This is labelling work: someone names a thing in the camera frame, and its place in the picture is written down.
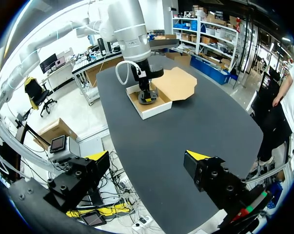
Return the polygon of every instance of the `white shelving unit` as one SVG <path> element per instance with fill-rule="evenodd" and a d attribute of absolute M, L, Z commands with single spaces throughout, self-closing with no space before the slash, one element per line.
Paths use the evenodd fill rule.
<path fill-rule="evenodd" d="M 197 21 L 197 30 L 191 30 L 191 29 L 182 29 L 182 28 L 174 28 L 174 25 L 176 23 L 178 23 L 178 21 L 180 21 L 180 23 L 184 23 L 184 22 L 189 22 L 191 23 L 191 21 L 193 20 L 196 20 Z M 227 39 L 224 39 L 224 38 L 221 38 L 221 37 L 218 37 L 218 36 L 215 36 L 215 35 L 210 35 L 210 34 L 207 34 L 207 33 L 203 33 L 201 32 L 201 28 L 202 26 L 205 25 L 206 27 L 208 25 L 211 25 L 211 26 L 215 26 L 215 27 L 218 27 L 218 28 L 221 28 L 221 29 L 225 29 L 225 30 L 228 30 L 230 31 L 231 33 L 234 32 L 235 33 L 235 40 L 234 41 L 229 41 Z M 182 40 L 180 39 L 180 41 L 184 42 L 184 43 L 188 43 L 188 44 L 191 44 L 191 45 L 195 45 L 196 46 L 196 54 L 199 54 L 203 51 L 204 48 L 207 48 L 209 50 L 213 50 L 221 55 L 223 55 L 225 58 L 229 58 L 231 60 L 230 62 L 230 66 L 229 66 L 229 71 L 231 71 L 231 69 L 233 68 L 234 64 L 235 64 L 235 53 L 236 53 L 236 49 L 237 49 L 237 45 L 238 45 L 238 38 L 239 38 L 239 33 L 237 30 L 233 29 L 233 28 L 229 28 L 229 27 L 226 27 L 224 25 L 221 25 L 221 24 L 217 24 L 217 23 L 210 23 L 210 22 L 206 22 L 206 21 L 202 21 L 201 20 L 201 17 L 197 17 L 197 18 L 174 18 L 173 17 L 173 12 L 172 12 L 172 32 L 173 33 L 176 33 L 177 30 L 179 32 L 191 32 L 191 33 L 196 33 L 196 42 L 192 42 L 192 41 L 187 41 L 187 40 Z M 233 55 L 229 55 L 229 54 L 226 54 L 224 53 L 223 51 L 217 49 L 217 48 L 214 48 L 210 45 L 207 45 L 203 42 L 201 42 L 201 36 L 208 36 L 208 37 L 212 37 L 212 38 L 215 38 L 221 42 L 224 42 L 224 44 L 228 44 L 229 46 L 233 47 Z"/>

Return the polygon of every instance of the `dark gray table surface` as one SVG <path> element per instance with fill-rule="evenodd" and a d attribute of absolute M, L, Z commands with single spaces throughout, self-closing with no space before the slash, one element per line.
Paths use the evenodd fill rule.
<path fill-rule="evenodd" d="M 142 120 L 125 93 L 137 84 L 132 73 L 123 86 L 112 67 L 97 75 L 100 100 L 116 152 L 141 201 L 166 234 L 186 234 L 218 209 L 206 193 L 199 193 L 183 167 L 185 150 L 219 156 L 244 178 L 256 159 L 262 132 L 238 103 L 193 68 L 163 56 L 152 56 L 149 63 L 164 69 L 177 66 L 196 77 L 195 94 Z M 126 66 L 119 71 L 125 80 Z"/>

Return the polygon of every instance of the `floor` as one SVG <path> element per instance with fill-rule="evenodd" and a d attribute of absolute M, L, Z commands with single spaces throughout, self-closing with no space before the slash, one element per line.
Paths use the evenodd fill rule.
<path fill-rule="evenodd" d="M 194 69 L 195 72 L 200 75 L 206 77 L 207 79 L 214 82 L 210 77 L 207 77 L 200 71 Z M 248 78 L 246 78 L 246 74 L 241 74 L 240 80 L 241 82 L 236 84 L 236 87 L 233 89 L 234 80 L 231 83 L 225 85 L 219 85 L 214 82 L 217 86 L 219 86 L 224 92 L 230 95 L 239 105 L 246 109 L 254 92 L 259 87 L 259 82 L 261 81 L 261 76 L 256 72 L 252 71 Z M 92 106 L 89 106 L 84 96 L 80 93 L 78 87 L 75 82 L 71 82 L 68 85 L 64 86 L 60 90 L 56 91 L 54 94 L 50 96 L 51 98 L 58 101 L 58 103 L 54 104 L 50 111 L 51 113 L 48 115 L 44 113 L 43 118 L 40 117 L 40 111 L 33 111 L 28 118 L 28 124 L 35 130 L 39 131 L 41 128 L 49 124 L 50 122 L 62 118 L 67 125 L 78 135 L 81 136 L 85 132 L 95 131 L 96 129 L 107 124 L 104 111 L 100 102 L 100 99 L 96 100 Z M 105 136 L 102 138 L 102 144 L 105 150 L 113 150 L 114 146 L 111 141 L 110 136 Z M 33 137 L 28 134 L 25 139 L 25 145 L 27 145 L 32 150 L 36 151 L 35 153 L 42 158 L 48 160 L 46 158 L 45 152 L 42 152 L 41 147 L 37 145 L 33 141 Z M 118 168 L 122 168 L 121 162 L 117 158 L 115 160 L 115 164 Z M 29 162 L 29 165 L 33 167 L 38 174 L 42 176 L 42 178 L 47 179 L 48 174 L 46 171 L 36 167 L 35 165 Z M 31 176 L 31 170 L 24 167 L 24 172 Z M 142 202 L 139 204 L 140 216 L 150 215 Z M 191 232 L 191 234 L 202 233 L 199 230 L 203 230 L 206 233 L 212 233 L 217 230 L 217 225 L 222 222 L 222 219 L 225 216 L 224 211 L 219 211 L 215 214 L 215 216 L 211 217 L 206 223 L 202 226 Z M 98 227 L 99 229 L 103 229 L 106 231 L 114 232 L 114 233 L 123 233 L 123 234 L 163 234 L 159 226 L 155 221 L 151 223 L 151 225 L 146 229 L 141 229 L 139 231 L 134 231 L 132 229 L 133 222 L 131 221 L 129 216 L 120 217 L 112 222 L 109 222 L 106 225 Z"/>

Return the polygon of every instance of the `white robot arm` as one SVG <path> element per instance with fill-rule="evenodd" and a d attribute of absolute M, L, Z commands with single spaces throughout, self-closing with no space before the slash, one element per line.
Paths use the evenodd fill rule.
<path fill-rule="evenodd" d="M 157 98 L 157 93 L 150 90 L 149 79 L 163 75 L 163 69 L 152 71 L 147 58 L 151 55 L 150 45 L 147 40 L 147 31 L 138 0 L 116 0 L 108 7 L 109 20 L 95 21 L 89 23 L 89 19 L 82 22 L 69 22 L 66 26 L 52 32 L 46 37 L 30 43 L 21 53 L 21 64 L 18 65 L 9 78 L 1 86 L 0 109 L 5 102 L 8 102 L 15 88 L 22 82 L 35 67 L 40 63 L 38 49 L 58 40 L 72 30 L 77 30 L 77 37 L 99 33 L 106 41 L 118 41 L 124 60 L 123 63 L 132 65 L 132 72 L 136 81 L 139 82 L 141 92 L 139 102 L 141 104 L 153 103 Z M 25 148 L 7 131 L 4 125 L 0 124 L 1 138 L 12 147 L 18 154 L 36 165 L 53 171 L 52 165 L 37 157 L 32 151 Z"/>

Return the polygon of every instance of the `office chair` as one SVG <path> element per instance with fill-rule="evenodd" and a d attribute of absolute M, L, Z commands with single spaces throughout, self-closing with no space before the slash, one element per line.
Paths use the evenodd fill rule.
<path fill-rule="evenodd" d="M 46 112 L 48 114 L 50 114 L 50 112 L 48 111 L 48 105 L 50 105 L 53 102 L 57 103 L 57 101 L 55 101 L 53 99 L 47 99 L 47 96 L 49 94 L 49 90 L 44 90 L 39 85 L 37 80 L 33 77 L 28 77 L 26 79 L 26 81 L 24 83 L 24 90 L 28 94 L 32 108 L 34 110 L 38 110 L 39 106 L 44 102 L 44 107 L 40 113 L 41 117 L 43 117 L 42 113 L 44 110 L 46 110 Z"/>

